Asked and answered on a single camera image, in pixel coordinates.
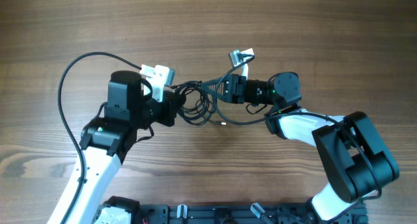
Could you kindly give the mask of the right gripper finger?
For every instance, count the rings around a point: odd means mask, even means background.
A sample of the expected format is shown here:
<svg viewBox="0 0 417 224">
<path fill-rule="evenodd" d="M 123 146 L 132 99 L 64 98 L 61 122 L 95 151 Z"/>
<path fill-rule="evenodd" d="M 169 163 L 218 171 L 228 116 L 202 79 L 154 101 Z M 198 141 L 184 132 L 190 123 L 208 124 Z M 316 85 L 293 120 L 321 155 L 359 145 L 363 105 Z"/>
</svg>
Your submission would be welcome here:
<svg viewBox="0 0 417 224">
<path fill-rule="evenodd" d="M 224 89 L 224 88 L 218 88 L 217 91 L 215 91 L 215 88 L 208 88 L 208 93 L 211 95 L 216 95 L 216 98 L 218 100 L 221 100 L 225 103 L 231 103 L 232 102 L 232 94 L 230 90 Z"/>
<path fill-rule="evenodd" d="M 224 78 L 219 77 L 210 81 L 205 81 L 201 84 L 201 88 L 204 91 L 215 91 L 216 89 L 218 91 L 230 91 L 232 89 L 231 84 L 231 76 L 226 76 Z"/>
</svg>

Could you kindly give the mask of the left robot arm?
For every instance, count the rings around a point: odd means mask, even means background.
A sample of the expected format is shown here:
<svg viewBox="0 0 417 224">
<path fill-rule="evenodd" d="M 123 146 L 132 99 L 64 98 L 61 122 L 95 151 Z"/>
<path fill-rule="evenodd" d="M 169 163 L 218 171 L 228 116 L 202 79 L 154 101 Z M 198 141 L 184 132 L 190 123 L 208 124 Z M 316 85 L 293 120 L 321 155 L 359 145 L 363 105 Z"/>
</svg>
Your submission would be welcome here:
<svg viewBox="0 0 417 224">
<path fill-rule="evenodd" d="M 174 125 L 180 104 L 168 90 L 174 77 L 174 70 L 160 65 L 111 74 L 108 99 L 81 131 L 77 162 L 49 223 L 91 223 L 97 217 L 104 192 L 140 141 L 138 130 L 150 130 L 154 122 Z"/>
</svg>

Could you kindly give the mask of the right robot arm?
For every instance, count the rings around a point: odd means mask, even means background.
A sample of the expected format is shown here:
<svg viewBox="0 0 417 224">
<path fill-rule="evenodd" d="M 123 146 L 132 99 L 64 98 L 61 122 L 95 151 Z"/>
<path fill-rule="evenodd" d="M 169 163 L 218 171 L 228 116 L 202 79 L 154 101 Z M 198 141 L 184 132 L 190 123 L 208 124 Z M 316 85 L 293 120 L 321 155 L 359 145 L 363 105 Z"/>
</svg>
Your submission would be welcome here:
<svg viewBox="0 0 417 224">
<path fill-rule="evenodd" d="M 263 122 L 270 133 L 314 146 L 328 184 L 307 205 L 309 223 L 333 223 L 399 178 L 399 166 L 370 118 L 361 111 L 347 116 L 312 113 L 299 106 L 298 74 L 282 72 L 267 81 L 228 74 L 202 83 L 217 102 L 270 106 Z"/>
</svg>

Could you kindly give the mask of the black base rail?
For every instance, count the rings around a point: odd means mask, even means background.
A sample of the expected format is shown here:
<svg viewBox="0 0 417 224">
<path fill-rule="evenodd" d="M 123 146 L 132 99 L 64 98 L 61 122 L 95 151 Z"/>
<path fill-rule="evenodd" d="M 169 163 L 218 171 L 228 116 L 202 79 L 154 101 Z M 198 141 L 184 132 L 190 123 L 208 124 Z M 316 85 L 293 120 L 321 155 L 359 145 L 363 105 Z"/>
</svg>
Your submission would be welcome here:
<svg viewBox="0 0 417 224">
<path fill-rule="evenodd" d="M 278 203 L 251 206 L 168 206 L 166 204 L 140 204 L 124 197 L 112 196 L 101 204 L 93 223 L 325 223 L 314 211 L 312 204 Z"/>
</svg>

